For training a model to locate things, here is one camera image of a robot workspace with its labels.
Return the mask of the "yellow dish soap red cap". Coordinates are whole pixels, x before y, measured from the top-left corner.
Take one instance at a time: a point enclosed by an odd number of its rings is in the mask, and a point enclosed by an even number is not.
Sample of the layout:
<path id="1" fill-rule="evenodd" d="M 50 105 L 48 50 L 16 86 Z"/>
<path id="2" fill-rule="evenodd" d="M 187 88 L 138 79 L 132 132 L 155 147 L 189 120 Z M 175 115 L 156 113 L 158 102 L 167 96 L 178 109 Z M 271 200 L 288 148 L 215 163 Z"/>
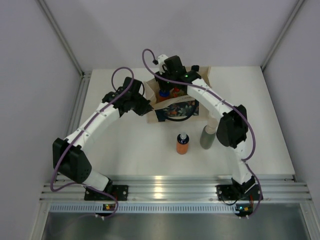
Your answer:
<path id="1" fill-rule="evenodd" d="M 179 89 L 178 87 L 174 87 L 171 94 L 173 98 L 178 98 L 186 95 L 185 92 L 182 89 Z"/>

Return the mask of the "orange bottle dark blue cap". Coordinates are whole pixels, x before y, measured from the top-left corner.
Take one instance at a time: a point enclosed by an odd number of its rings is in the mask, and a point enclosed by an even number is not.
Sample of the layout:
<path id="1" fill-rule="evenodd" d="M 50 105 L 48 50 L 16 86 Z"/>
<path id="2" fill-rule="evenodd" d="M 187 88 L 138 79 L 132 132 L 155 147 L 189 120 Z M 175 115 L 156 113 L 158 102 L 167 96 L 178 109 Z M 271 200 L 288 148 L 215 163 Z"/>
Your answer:
<path id="1" fill-rule="evenodd" d="M 179 133 L 177 136 L 177 142 L 176 142 L 176 151 L 180 155 L 184 155 L 187 153 L 189 148 L 189 136 L 185 133 Z"/>

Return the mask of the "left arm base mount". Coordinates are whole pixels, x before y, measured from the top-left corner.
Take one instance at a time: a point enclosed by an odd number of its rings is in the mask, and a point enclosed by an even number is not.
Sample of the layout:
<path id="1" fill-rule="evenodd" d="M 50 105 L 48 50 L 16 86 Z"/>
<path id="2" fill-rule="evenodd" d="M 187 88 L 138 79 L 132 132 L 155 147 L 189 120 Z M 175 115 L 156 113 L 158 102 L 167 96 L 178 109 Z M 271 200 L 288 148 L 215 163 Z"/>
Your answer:
<path id="1" fill-rule="evenodd" d="M 113 185 L 111 191 L 108 193 L 113 196 L 117 201 L 127 201 L 128 199 L 128 185 Z M 105 194 L 98 193 L 95 190 L 85 188 L 84 194 L 85 201 L 112 201 L 112 198 Z"/>

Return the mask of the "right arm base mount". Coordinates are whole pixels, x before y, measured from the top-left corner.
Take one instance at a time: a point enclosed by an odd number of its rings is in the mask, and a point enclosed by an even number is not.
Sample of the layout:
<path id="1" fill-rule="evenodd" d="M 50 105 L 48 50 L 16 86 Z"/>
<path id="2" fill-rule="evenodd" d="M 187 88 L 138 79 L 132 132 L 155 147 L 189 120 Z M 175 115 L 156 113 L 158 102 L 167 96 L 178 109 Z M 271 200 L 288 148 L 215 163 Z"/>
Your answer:
<path id="1" fill-rule="evenodd" d="M 258 201 L 262 191 L 257 184 L 253 185 L 249 190 L 243 192 L 241 188 L 232 184 L 222 184 L 216 187 L 219 201 Z"/>

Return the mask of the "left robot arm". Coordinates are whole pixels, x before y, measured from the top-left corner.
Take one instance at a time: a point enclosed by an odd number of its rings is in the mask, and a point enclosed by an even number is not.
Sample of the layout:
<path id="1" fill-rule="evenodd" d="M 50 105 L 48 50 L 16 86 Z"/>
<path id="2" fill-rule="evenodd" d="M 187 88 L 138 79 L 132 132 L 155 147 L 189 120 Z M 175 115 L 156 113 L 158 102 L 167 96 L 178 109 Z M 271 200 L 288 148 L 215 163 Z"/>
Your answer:
<path id="1" fill-rule="evenodd" d="M 55 172 L 77 184 L 94 188 L 102 200 L 109 199 L 113 194 L 113 182 L 93 169 L 87 153 L 108 126 L 123 114 L 133 111 L 143 116 L 153 110 L 150 101 L 140 93 L 143 87 L 141 81 L 126 77 L 122 86 L 102 98 L 98 108 L 80 127 L 64 139 L 57 138 L 52 145 Z"/>

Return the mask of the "grey bottle beige cap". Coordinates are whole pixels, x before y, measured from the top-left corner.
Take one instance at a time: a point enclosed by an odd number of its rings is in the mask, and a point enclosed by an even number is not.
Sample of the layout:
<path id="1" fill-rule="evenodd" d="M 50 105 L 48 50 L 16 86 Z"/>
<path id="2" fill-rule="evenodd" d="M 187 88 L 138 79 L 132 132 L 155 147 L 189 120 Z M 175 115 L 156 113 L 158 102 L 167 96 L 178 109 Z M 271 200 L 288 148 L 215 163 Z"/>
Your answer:
<path id="1" fill-rule="evenodd" d="M 216 131 L 218 127 L 218 121 L 210 117 L 207 121 L 206 126 L 203 128 L 201 136 L 200 136 L 200 146 L 208 150 L 211 148 L 215 138 L 216 138 Z"/>

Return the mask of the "canvas tote bag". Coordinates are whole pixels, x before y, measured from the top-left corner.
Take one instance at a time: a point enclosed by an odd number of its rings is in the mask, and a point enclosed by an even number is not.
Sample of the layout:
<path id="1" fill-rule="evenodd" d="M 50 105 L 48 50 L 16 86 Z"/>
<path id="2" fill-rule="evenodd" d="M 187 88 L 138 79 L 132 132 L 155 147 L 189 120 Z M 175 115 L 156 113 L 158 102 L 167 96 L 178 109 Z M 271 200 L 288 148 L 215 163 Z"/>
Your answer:
<path id="1" fill-rule="evenodd" d="M 194 98 L 182 95 L 173 97 L 169 95 L 169 99 L 159 101 L 159 83 L 153 78 L 144 83 L 145 96 L 150 100 L 153 111 L 146 114 L 149 124 L 166 121 L 168 118 L 179 120 L 186 118 L 193 109 L 195 112 L 188 121 L 206 121 L 209 116 L 209 111 L 200 103 L 197 103 Z"/>

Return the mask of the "orange bottle bright blue cap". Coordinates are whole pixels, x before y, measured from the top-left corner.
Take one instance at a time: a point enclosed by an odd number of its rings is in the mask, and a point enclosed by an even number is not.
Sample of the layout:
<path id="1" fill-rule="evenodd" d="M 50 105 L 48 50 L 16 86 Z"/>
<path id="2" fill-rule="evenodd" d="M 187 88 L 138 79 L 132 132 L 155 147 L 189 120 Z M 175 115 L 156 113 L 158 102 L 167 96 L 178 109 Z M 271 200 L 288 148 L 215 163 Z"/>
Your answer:
<path id="1" fill-rule="evenodd" d="M 158 102 L 163 102 L 170 99 L 170 92 L 166 90 L 159 90 L 158 92 Z"/>

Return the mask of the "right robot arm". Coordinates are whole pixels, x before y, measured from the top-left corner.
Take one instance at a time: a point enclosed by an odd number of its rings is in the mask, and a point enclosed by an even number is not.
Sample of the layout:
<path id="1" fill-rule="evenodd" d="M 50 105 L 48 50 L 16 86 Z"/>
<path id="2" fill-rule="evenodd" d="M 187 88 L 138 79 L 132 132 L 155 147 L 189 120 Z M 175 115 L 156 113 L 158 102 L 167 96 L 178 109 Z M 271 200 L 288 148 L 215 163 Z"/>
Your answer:
<path id="1" fill-rule="evenodd" d="M 198 66 L 187 70 L 177 55 L 168 57 L 162 54 L 152 62 L 158 67 L 158 71 L 153 74 L 155 79 L 169 90 L 178 87 L 203 105 L 218 121 L 215 128 L 217 140 L 224 147 L 232 149 L 232 183 L 220 186 L 219 199 L 248 200 L 253 191 L 258 190 L 259 185 L 247 164 L 247 160 L 253 156 L 252 153 L 246 153 L 247 133 L 254 136 L 254 132 L 248 122 L 246 108 L 226 102 L 201 77 Z"/>

